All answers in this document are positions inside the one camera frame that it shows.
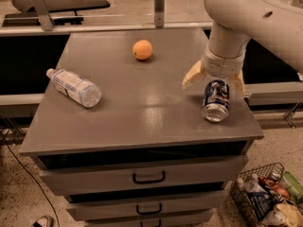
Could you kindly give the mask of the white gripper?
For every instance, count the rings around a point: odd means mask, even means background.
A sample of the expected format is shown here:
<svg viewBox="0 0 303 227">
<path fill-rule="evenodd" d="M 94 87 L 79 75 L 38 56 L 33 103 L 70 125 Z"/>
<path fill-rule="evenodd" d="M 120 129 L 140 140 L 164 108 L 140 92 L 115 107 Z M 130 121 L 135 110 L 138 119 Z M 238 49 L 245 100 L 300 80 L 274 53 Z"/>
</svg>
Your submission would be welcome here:
<svg viewBox="0 0 303 227">
<path fill-rule="evenodd" d="M 205 78 L 205 73 L 213 78 L 227 79 L 234 75 L 235 85 L 245 96 L 245 83 L 243 73 L 243 61 L 245 51 L 242 49 L 240 54 L 228 58 L 226 55 L 216 55 L 207 45 L 201 60 L 197 61 L 183 78 L 182 88 L 186 89 L 191 86 L 195 81 Z"/>
</svg>

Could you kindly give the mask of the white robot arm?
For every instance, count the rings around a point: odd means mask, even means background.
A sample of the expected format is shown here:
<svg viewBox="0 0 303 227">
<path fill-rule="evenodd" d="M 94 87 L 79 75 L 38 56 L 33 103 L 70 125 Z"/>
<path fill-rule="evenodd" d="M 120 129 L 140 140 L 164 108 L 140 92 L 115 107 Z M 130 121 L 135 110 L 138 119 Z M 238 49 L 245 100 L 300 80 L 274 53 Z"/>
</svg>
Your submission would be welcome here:
<svg viewBox="0 0 303 227">
<path fill-rule="evenodd" d="M 213 20 L 202 57 L 183 78 L 182 87 L 208 76 L 244 89 L 245 48 L 253 39 L 303 74 L 303 10 L 279 0 L 204 0 Z"/>
</svg>

